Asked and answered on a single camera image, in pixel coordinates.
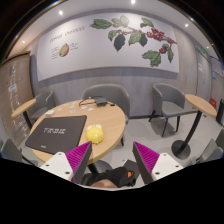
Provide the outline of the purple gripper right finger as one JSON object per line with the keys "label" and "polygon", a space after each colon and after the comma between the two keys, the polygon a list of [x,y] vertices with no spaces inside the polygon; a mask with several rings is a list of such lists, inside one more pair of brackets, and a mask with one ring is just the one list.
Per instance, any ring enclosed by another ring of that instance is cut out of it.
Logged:
{"label": "purple gripper right finger", "polygon": [[168,153],[157,153],[134,141],[133,154],[145,184],[152,183],[182,169]]}

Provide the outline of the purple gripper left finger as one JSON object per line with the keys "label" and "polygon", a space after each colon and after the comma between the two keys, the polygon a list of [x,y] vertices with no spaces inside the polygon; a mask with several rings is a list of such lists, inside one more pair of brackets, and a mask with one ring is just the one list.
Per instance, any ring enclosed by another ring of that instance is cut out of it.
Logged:
{"label": "purple gripper left finger", "polygon": [[67,153],[57,152],[41,169],[79,184],[92,153],[92,142],[86,142]]}

